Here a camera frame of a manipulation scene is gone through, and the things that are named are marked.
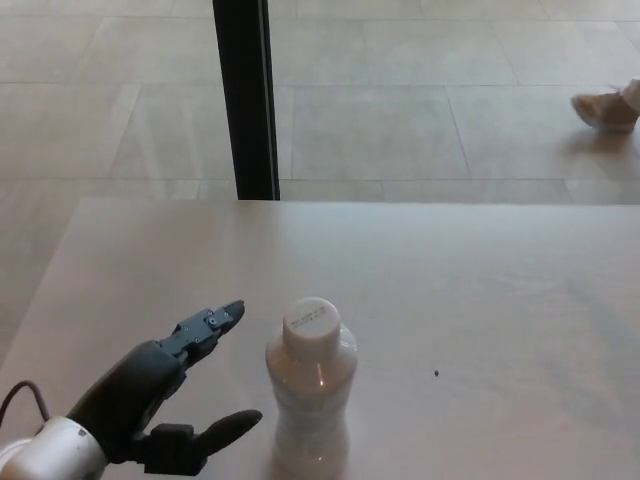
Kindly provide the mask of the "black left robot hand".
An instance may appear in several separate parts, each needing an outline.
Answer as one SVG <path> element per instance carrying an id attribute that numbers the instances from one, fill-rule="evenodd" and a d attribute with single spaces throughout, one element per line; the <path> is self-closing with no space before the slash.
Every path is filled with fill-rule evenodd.
<path id="1" fill-rule="evenodd" d="M 175 394 L 187 370 L 206 358 L 245 313 L 242 300 L 204 309 L 161 339 L 133 348 L 76 403 L 68 417 L 97 440 L 108 462 L 135 462 L 147 474 L 196 476 L 210 456 L 228 447 L 262 419 L 239 411 L 200 434 L 186 424 L 160 424 L 146 434 L 162 403 Z"/>

